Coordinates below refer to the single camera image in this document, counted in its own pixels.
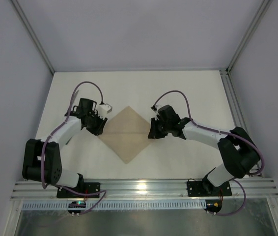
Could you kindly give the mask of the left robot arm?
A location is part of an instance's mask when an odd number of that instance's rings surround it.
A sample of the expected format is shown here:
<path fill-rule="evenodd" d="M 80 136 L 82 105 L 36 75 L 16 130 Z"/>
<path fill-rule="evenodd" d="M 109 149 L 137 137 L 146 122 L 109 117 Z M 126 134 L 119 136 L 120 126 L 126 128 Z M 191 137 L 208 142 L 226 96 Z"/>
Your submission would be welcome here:
<path fill-rule="evenodd" d="M 94 136 L 103 133 L 112 106 L 81 98 L 77 106 L 70 106 L 64 121 L 48 136 L 26 142 L 22 176 L 40 182 L 43 188 L 53 185 L 77 195 L 84 195 L 83 175 L 62 167 L 60 151 L 83 129 Z"/>

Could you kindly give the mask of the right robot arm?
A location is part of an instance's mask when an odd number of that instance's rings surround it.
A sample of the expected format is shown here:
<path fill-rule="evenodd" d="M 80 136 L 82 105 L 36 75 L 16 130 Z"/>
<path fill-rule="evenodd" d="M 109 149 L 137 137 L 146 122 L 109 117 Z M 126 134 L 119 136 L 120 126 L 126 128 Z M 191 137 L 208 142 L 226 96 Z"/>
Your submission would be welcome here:
<path fill-rule="evenodd" d="M 188 180 L 190 197 L 231 196 L 230 180 L 249 175 L 250 170 L 261 161 L 261 156 L 247 132 L 241 127 L 230 131 L 202 128 L 190 118 L 180 118 L 170 105 L 151 108 L 155 117 L 150 120 L 149 139 L 162 139 L 168 134 L 197 141 L 217 149 L 222 164 L 212 169 L 202 180 Z"/>

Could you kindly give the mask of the beige cloth napkin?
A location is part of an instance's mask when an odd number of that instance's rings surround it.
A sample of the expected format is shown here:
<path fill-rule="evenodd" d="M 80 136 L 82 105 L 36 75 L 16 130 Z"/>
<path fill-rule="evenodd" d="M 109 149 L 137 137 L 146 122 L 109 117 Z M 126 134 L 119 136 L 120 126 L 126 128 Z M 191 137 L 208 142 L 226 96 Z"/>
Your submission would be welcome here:
<path fill-rule="evenodd" d="M 149 131 L 149 122 L 127 106 L 107 122 L 99 139 L 128 164 L 152 143 Z"/>

